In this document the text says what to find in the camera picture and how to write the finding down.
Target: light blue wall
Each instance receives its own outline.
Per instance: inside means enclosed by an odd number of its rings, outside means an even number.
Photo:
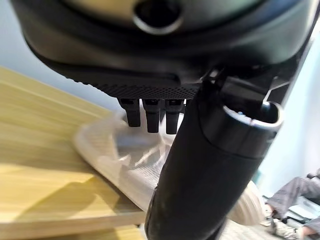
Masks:
[[[122,110],[117,99],[92,86],[66,79],[39,61],[26,45],[18,20],[8,0],[0,0],[0,66],[37,79],[102,107]]]
[[[315,35],[287,98],[285,121],[260,166],[268,197],[294,177],[320,168],[320,37]]]

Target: gray carpet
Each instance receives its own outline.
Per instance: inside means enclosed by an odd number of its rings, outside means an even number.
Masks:
[[[228,221],[224,232],[219,240],[279,240],[281,238],[273,236],[261,225],[243,226],[233,221]]]

